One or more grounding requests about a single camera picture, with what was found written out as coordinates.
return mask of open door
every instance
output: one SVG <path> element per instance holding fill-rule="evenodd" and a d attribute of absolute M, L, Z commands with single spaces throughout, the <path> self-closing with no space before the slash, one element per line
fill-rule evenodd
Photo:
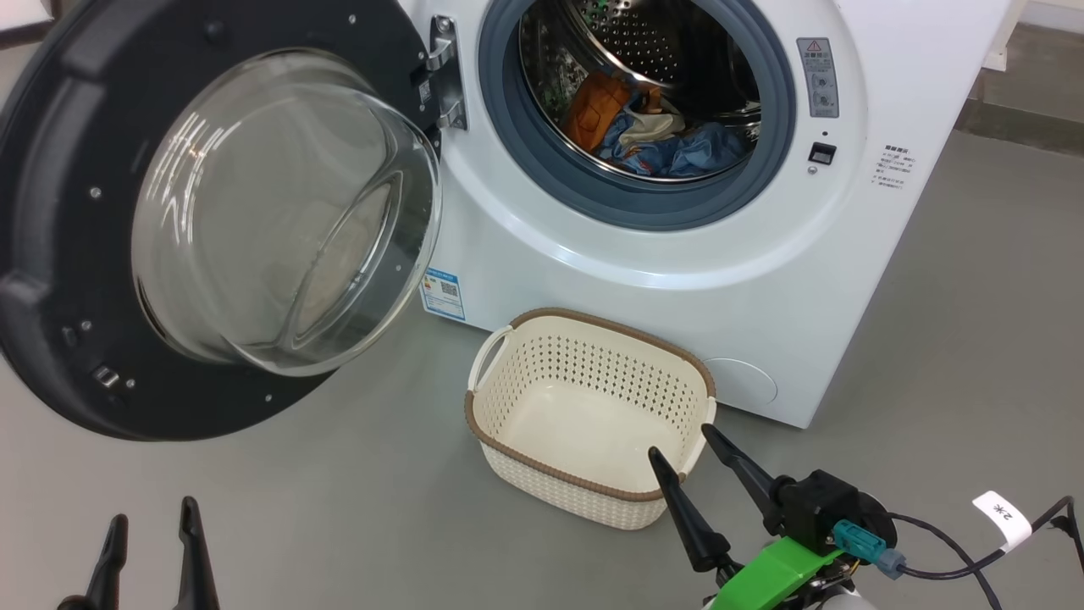
<path fill-rule="evenodd" d="M 431 67 L 395 0 L 85 0 L 0 120 L 12 368 L 73 423 L 138 440 L 227 434 L 305 397 L 428 265 Z"/>

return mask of door hinge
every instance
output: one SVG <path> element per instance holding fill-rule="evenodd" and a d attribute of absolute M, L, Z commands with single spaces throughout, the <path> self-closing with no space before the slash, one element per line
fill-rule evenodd
<path fill-rule="evenodd" d="M 429 82 L 440 103 L 440 128 L 467 129 L 466 103 L 463 100 L 463 74 L 455 20 L 436 15 L 429 25 L 429 56 L 425 60 Z"/>

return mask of front-loading washing machine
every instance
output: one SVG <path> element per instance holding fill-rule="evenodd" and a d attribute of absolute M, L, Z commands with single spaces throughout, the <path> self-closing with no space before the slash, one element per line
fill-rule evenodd
<path fill-rule="evenodd" d="M 563 307 L 805 427 L 1007 4 L 86 0 L 4 109 L 0 346 L 68 420 L 185 440 L 417 293 L 489 330 Z M 584 143 L 595 75 L 710 163 Z"/>

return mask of black cable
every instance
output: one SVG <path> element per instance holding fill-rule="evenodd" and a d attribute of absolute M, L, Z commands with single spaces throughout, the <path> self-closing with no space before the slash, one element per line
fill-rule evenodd
<path fill-rule="evenodd" d="M 1038 519 L 1032 521 L 1031 531 L 1032 533 L 1037 532 L 1043 525 L 1046 525 L 1047 523 L 1053 521 L 1054 517 L 1058 514 L 1058 511 L 1060 511 L 1062 508 L 1068 507 L 1067 518 L 1063 521 L 1059 520 L 1059 522 L 1055 523 L 1055 528 L 1062 530 L 1063 532 L 1069 534 L 1069 537 L 1073 540 L 1073 543 L 1076 546 L 1076 558 L 1080 560 L 1081 563 L 1081 571 L 1084 571 L 1084 544 L 1081 543 L 1080 527 L 1076 523 L 1076 514 L 1073 509 L 1073 504 L 1074 501 L 1072 496 L 1066 496 L 1061 498 L 1054 506 L 1047 509 L 1046 512 L 1041 515 Z M 990 566 L 994 561 L 997 561 L 1002 557 L 1005 557 L 1005 551 L 1003 551 L 1002 549 L 997 549 L 994 553 L 991 553 L 990 555 L 976 561 L 975 564 L 968 566 L 967 568 L 964 568 L 962 570 L 953 570 L 952 572 L 924 572 L 921 570 L 914 570 L 907 567 L 902 567 L 900 571 L 903 572 L 904 574 L 907 574 L 908 576 L 914 576 L 916 579 L 922 579 L 926 581 L 954 581 L 956 579 L 963 579 L 964 576 L 969 576 L 971 574 L 975 574 L 979 570 L 982 570 L 983 568 Z"/>
<path fill-rule="evenodd" d="M 941 530 L 934 528 L 933 525 L 927 523 L 926 521 L 922 521 L 921 519 L 915 519 L 914 517 L 907 517 L 906 515 L 899 515 L 895 512 L 887 512 L 885 515 L 890 519 L 894 519 L 896 521 L 903 521 L 905 523 L 911 523 L 912 525 L 926 530 L 927 532 L 941 538 L 941 542 L 945 543 L 946 545 L 949 545 L 949 548 L 956 551 L 956 555 L 964 560 L 965 566 L 967 566 L 968 568 L 975 566 L 975 560 L 971 559 L 971 556 L 968 555 L 966 550 L 964 550 L 964 547 L 959 546 L 959 543 L 952 540 L 952 537 L 949 536 L 949 534 L 942 532 Z M 992 608 L 993 610 L 1002 610 L 1002 602 L 998 601 L 997 595 L 994 593 L 994 587 L 990 586 L 990 581 L 986 580 L 986 575 L 983 574 L 981 571 L 977 571 L 975 573 L 975 577 L 979 581 L 979 586 L 982 587 L 982 593 L 985 594 L 986 601 L 990 602 L 990 608 Z"/>

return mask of white plastic basket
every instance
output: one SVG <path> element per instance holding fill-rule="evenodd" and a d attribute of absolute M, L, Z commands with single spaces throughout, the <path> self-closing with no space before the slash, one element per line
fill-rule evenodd
<path fill-rule="evenodd" d="M 715 417 L 715 388 L 688 352 L 602 319 L 537 310 L 481 347 L 467 424 L 499 477 L 621 530 L 666 510 L 647 460 L 657 446 L 684 479 Z"/>

